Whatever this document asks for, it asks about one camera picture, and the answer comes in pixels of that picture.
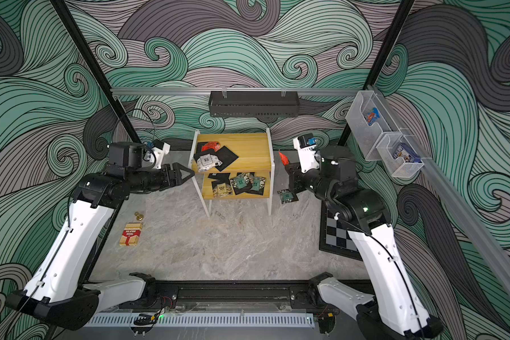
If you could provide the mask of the red tea bag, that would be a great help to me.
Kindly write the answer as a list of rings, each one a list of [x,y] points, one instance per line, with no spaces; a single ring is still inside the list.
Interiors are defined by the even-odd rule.
[[[220,143],[219,143],[219,142],[216,142],[216,141],[213,141],[213,142],[205,143],[205,144],[201,147],[201,151],[202,151],[202,152],[209,152],[209,151],[217,152],[220,148],[221,148]]]

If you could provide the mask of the black tea bag back side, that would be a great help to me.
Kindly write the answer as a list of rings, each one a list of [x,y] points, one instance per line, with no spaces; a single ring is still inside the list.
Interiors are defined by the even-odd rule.
[[[221,147],[215,153],[215,156],[221,162],[221,165],[215,167],[218,171],[224,171],[239,158],[232,150],[226,146]]]

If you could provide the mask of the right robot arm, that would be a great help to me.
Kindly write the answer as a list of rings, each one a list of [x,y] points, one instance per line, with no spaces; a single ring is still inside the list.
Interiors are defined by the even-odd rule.
[[[333,276],[316,279],[315,299],[357,321],[366,339],[434,339],[443,322],[417,297],[402,262],[388,207],[379,194],[358,186],[348,148],[297,147],[299,160],[281,155],[291,191],[310,191],[345,227],[368,272],[374,292],[363,294]]]

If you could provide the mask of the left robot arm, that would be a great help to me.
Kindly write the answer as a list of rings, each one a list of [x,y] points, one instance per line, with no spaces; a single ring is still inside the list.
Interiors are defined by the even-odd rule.
[[[66,330],[78,330],[102,310],[131,301],[157,300],[154,277],[133,273],[125,279],[81,285],[79,279],[105,224],[131,194],[149,194],[182,185],[194,171],[161,157],[169,145],[109,145],[102,173],[84,176],[70,196],[66,221],[34,277],[10,293],[7,307]]]

